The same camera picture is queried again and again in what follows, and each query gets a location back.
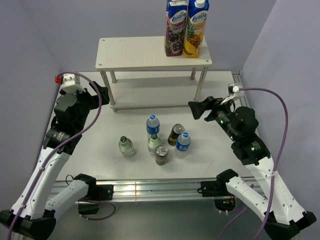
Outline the black yellow drink can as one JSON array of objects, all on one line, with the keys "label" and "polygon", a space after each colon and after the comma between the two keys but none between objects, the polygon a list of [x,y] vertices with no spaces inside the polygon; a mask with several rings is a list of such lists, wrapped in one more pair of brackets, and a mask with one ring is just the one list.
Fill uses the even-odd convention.
[{"label": "black yellow drink can", "polygon": [[159,166],[163,166],[167,161],[169,150],[165,145],[159,145],[155,149],[155,162]]},{"label": "black yellow drink can", "polygon": [[168,136],[168,139],[167,139],[167,142],[169,145],[171,146],[175,146],[176,145],[176,142],[178,140],[178,137],[185,131],[185,127],[180,124],[180,123],[177,123],[175,124],[172,129],[171,129],[171,132]]}]

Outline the blue label water bottle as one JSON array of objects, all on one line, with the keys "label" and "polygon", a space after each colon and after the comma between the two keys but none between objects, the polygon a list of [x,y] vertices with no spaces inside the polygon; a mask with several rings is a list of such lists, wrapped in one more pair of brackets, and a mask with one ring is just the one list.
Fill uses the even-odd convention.
[{"label": "blue label water bottle", "polygon": [[188,155],[191,142],[190,134],[186,131],[178,136],[174,150],[177,158],[183,159]]},{"label": "blue label water bottle", "polygon": [[151,114],[146,120],[147,138],[149,139],[152,134],[158,134],[160,131],[160,121],[155,114]]}]

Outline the clear green cap bottle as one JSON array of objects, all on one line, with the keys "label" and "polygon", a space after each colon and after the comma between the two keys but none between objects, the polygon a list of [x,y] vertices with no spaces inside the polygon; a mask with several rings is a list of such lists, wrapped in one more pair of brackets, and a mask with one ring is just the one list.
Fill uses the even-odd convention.
[{"label": "clear green cap bottle", "polygon": [[121,136],[118,142],[119,150],[123,157],[131,158],[135,154],[135,149],[132,141],[126,136]]},{"label": "clear green cap bottle", "polygon": [[153,133],[148,139],[147,146],[149,153],[154,156],[156,153],[156,149],[159,145],[162,144],[162,140],[158,137],[156,133]]}]

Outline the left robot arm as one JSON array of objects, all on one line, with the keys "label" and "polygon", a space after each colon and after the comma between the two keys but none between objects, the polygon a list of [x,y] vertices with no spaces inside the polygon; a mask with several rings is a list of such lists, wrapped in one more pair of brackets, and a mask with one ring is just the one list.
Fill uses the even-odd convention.
[{"label": "left robot arm", "polygon": [[83,173],[54,198],[48,199],[60,171],[82,137],[90,111],[100,111],[110,102],[107,87],[96,82],[90,86],[96,95],[91,95],[87,89],[74,93],[60,90],[34,172],[18,200],[10,209],[0,212],[0,223],[9,229],[8,239],[15,232],[33,240],[46,240],[58,218],[74,202],[98,199],[97,180]]}]

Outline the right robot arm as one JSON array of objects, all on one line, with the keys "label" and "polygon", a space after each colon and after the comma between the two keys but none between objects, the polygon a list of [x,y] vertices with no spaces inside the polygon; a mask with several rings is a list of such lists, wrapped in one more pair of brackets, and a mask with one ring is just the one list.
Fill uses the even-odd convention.
[{"label": "right robot arm", "polygon": [[207,97],[202,102],[190,101],[194,119],[205,111],[206,122],[216,121],[232,140],[231,149],[243,166],[251,172],[263,195],[248,186],[232,169],[216,177],[216,189],[222,195],[232,194],[245,203],[264,223],[263,229],[272,240],[290,240],[316,222],[293,197],[278,172],[265,143],[256,134],[259,125],[255,111],[246,106],[231,110],[222,98]]}]

